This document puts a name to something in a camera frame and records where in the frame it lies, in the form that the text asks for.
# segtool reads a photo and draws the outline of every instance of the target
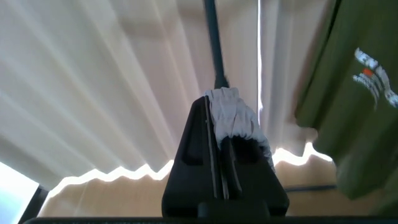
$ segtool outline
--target black rod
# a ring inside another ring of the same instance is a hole
[[[209,30],[211,54],[216,72],[214,89],[229,88],[228,80],[224,75],[223,53],[221,52],[220,33],[218,32],[218,20],[215,0],[203,0],[205,6],[207,27]]]

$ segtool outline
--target hanging shirt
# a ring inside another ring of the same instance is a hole
[[[398,190],[398,1],[335,1],[330,9],[297,123],[318,131],[314,148],[333,158],[349,198],[378,188],[395,194],[378,206],[383,213],[398,208],[391,190]]]

